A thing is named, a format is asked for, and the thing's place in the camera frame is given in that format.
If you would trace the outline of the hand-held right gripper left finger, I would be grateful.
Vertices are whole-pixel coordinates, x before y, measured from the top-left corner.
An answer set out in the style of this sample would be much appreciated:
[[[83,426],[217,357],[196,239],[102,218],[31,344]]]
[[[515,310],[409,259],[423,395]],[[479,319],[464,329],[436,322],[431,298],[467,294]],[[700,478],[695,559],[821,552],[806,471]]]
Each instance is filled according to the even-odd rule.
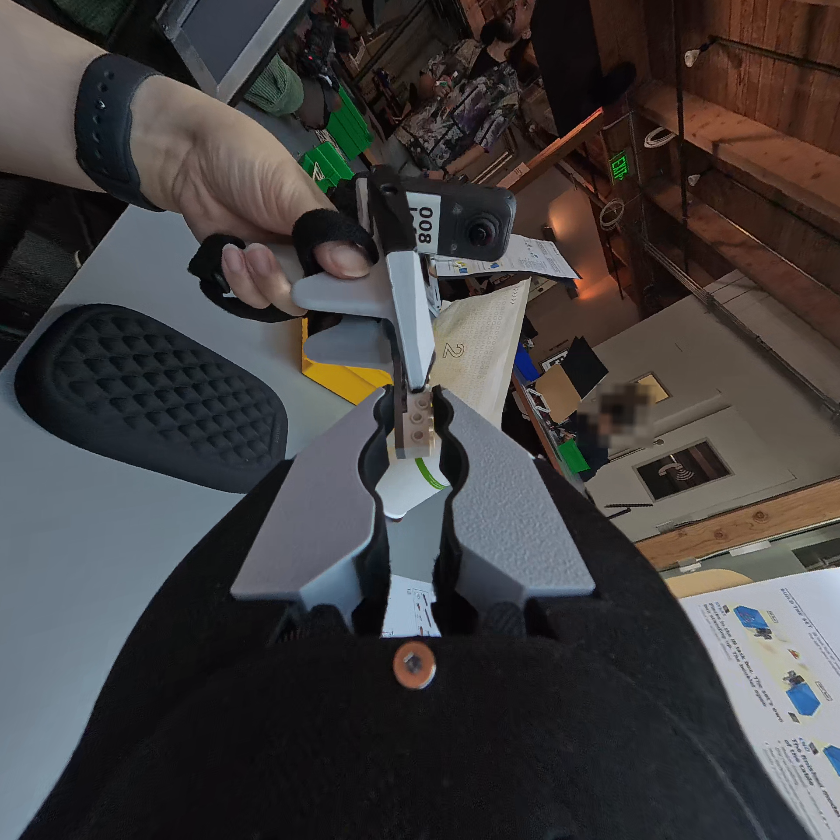
[[[374,391],[294,458],[230,588],[237,600],[338,609],[379,636],[391,587],[382,499],[393,388]]]

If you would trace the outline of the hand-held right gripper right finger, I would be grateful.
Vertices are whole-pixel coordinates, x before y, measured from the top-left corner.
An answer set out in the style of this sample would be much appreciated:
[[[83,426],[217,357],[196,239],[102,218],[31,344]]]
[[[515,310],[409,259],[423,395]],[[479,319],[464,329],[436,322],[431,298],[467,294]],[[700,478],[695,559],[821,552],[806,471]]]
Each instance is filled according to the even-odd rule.
[[[434,620],[466,635],[534,599],[595,583],[530,453],[454,393],[433,390],[439,468],[450,491],[434,567]]]

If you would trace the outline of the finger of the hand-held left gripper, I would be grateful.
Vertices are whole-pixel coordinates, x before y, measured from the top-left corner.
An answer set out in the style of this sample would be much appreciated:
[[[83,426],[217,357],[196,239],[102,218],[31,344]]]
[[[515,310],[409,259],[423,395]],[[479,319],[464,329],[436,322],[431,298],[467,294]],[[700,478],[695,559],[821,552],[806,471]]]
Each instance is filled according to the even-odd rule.
[[[422,391],[434,363],[435,343],[421,260],[413,250],[393,251],[385,255],[385,265],[407,387]]]

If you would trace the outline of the small white lego brick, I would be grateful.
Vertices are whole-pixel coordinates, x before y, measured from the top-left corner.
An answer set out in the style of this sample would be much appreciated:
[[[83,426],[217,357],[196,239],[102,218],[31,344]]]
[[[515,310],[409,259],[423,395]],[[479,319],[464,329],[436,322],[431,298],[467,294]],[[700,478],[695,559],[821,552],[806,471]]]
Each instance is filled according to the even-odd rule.
[[[435,446],[432,388],[426,384],[421,391],[412,392],[398,353],[392,357],[392,364],[395,457],[399,460],[428,457]]]

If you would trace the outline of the person's left forearm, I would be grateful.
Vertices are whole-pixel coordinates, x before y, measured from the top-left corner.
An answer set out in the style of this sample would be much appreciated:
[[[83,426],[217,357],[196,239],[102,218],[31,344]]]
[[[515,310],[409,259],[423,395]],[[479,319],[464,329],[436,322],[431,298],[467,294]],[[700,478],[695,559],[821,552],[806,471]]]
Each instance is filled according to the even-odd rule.
[[[1,2],[1,172],[99,193],[80,168],[75,109],[104,51],[15,2]]]

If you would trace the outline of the person's left hand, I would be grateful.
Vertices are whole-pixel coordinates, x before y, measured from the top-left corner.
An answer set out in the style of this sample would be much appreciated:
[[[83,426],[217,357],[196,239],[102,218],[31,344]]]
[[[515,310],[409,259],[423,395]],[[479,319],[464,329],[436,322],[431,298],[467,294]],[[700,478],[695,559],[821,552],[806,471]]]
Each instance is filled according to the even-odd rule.
[[[222,254],[237,299],[305,316],[268,243],[290,235],[301,215],[333,205],[286,148],[242,112],[161,76],[139,86],[131,112],[130,148],[143,196],[183,215],[200,242],[213,234],[246,242]]]

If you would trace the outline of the yellow plastic bin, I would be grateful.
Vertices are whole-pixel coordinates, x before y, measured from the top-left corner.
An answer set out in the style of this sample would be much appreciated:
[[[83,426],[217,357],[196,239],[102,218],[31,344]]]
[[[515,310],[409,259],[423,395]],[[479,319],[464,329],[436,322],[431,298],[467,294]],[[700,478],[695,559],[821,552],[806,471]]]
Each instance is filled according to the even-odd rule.
[[[322,364],[307,356],[308,318],[301,320],[301,373],[331,393],[353,405],[359,405],[374,390],[392,385],[392,377],[380,370]]]

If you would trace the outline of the white cup with green stripe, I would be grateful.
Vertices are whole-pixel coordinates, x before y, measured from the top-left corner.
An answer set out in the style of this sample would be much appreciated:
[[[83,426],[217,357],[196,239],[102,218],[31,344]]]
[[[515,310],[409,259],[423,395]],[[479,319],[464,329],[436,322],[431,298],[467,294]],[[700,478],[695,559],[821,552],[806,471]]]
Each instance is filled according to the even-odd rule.
[[[399,521],[428,498],[449,488],[439,460],[439,453],[414,459],[390,455],[388,469],[376,486],[387,518]]]

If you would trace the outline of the white printed paper sheet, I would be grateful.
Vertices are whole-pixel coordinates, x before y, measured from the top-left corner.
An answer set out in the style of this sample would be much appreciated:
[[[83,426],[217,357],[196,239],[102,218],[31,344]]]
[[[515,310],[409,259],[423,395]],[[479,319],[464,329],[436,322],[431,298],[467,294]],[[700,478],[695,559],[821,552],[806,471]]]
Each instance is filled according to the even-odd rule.
[[[433,257],[430,261],[438,278],[523,272],[555,280],[581,279],[554,242],[517,234],[510,236],[507,251],[496,260]]]

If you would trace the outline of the brown cardboard piece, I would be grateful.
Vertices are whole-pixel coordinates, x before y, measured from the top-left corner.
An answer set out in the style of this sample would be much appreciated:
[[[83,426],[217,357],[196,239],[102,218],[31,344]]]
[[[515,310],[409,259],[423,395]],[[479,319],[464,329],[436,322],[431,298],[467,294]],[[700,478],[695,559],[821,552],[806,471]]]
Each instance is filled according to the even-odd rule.
[[[551,366],[533,383],[533,388],[541,395],[556,424],[561,424],[575,413],[583,400],[561,364]]]

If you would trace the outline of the green knit cloth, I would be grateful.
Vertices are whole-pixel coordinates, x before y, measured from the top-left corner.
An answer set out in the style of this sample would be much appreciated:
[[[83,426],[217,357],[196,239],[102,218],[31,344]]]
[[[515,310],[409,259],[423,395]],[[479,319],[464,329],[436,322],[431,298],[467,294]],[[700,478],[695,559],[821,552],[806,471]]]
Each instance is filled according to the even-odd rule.
[[[301,107],[305,91],[298,74],[274,55],[245,93],[245,100],[271,117],[286,117]]]

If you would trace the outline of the black padded wrist rest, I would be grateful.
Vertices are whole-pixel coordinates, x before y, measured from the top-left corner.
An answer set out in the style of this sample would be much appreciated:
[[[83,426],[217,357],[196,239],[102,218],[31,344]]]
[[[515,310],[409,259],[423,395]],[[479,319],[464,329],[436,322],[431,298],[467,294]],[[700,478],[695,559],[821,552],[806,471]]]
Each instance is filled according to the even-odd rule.
[[[18,365],[14,391],[69,444],[200,487],[246,494],[287,452],[287,412],[266,383],[128,308],[63,313]]]

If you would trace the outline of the white instruction sheet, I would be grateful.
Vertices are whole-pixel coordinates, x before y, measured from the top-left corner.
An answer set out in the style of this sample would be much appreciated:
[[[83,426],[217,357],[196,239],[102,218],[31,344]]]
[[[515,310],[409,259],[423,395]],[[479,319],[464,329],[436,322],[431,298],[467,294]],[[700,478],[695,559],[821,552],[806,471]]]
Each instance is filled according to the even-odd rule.
[[[839,838],[839,570],[680,600],[765,772],[813,838]]]

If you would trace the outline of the black smartwatch band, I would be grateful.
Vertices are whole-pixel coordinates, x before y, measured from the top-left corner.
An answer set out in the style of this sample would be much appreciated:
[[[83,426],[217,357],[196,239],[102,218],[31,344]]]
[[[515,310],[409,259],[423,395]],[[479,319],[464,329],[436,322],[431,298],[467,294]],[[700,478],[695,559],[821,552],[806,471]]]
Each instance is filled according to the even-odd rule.
[[[141,191],[130,148],[131,104],[140,86],[158,72],[105,53],[84,70],[74,113],[79,167],[105,193],[147,211],[161,212]]]

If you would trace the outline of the wall sign with phone symbol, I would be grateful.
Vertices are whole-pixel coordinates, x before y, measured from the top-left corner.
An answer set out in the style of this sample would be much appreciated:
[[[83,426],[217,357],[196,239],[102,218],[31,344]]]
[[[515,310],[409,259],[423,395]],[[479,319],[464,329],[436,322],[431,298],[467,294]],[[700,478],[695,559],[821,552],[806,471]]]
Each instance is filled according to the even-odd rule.
[[[732,476],[707,438],[633,468],[652,501],[661,501]]]

